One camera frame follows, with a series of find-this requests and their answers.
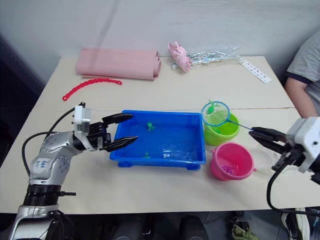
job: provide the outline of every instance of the blue net rim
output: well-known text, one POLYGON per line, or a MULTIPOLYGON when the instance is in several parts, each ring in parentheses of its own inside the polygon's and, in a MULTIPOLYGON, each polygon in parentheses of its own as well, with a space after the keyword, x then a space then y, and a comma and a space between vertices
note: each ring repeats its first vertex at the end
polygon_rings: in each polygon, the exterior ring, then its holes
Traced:
POLYGON ((207 103, 206 105, 204 105, 204 107, 203 107, 202 110, 201 110, 201 117, 202 117, 202 121, 203 121, 206 125, 211 126, 211 127, 219 127, 219 126, 225 124, 226 122, 228 122, 228 120, 229 120, 229 118, 230 118, 230 109, 229 109, 229 107, 228 107, 225 103, 223 103, 222 101, 212 101, 212 102, 209 102, 209 103, 207 103), (225 119, 222 123, 220 123, 220 124, 211 124, 211 123, 207 122, 207 121, 205 120, 205 118, 204 118, 204 110, 205 110, 205 108, 206 108, 208 105, 211 105, 211 103, 222 104, 222 105, 225 106, 225 108, 226 108, 227 111, 228 111, 228 115, 227 115, 226 119, 225 119))

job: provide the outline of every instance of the blue tray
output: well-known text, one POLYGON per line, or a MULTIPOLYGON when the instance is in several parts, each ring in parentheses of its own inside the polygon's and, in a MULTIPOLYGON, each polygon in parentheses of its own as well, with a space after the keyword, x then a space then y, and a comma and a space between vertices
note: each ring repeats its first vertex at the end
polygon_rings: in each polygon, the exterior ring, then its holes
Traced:
POLYGON ((200 113, 134 111, 130 120, 121 122, 115 138, 138 136, 138 139, 110 154, 120 168, 136 166, 180 167, 199 170, 206 163, 205 141, 200 113), (153 130, 148 131, 147 123, 153 130))

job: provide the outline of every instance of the green bucket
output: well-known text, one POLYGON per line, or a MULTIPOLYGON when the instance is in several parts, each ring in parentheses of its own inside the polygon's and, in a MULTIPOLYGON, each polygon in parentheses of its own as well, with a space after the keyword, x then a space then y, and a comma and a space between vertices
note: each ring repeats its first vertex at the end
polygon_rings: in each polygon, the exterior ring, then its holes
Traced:
POLYGON ((237 136, 240 130, 240 126, 238 125, 239 121, 232 113, 230 113, 229 120, 237 124, 228 121, 221 126, 209 126, 204 124, 205 143, 218 146, 237 136))

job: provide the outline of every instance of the white ruler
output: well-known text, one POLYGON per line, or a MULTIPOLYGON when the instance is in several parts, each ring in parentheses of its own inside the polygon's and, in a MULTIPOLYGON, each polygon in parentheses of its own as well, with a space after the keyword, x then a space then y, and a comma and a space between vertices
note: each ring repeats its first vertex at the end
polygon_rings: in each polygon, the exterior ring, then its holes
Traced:
POLYGON ((242 59, 240 61, 240 64, 242 66, 244 66, 250 73, 252 73, 253 75, 255 75, 258 79, 260 79, 263 83, 268 83, 271 82, 272 79, 270 77, 268 77, 267 75, 265 75, 259 68, 257 68, 256 66, 253 66, 250 62, 248 62, 247 60, 242 59))

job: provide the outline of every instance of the person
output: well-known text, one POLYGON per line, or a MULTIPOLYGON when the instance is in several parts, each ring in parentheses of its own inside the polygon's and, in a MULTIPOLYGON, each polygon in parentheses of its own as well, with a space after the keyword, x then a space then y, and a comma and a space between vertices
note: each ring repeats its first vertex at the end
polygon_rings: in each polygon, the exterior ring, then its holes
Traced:
POLYGON ((320 29, 300 47, 286 76, 284 88, 300 116, 320 116, 320 29))

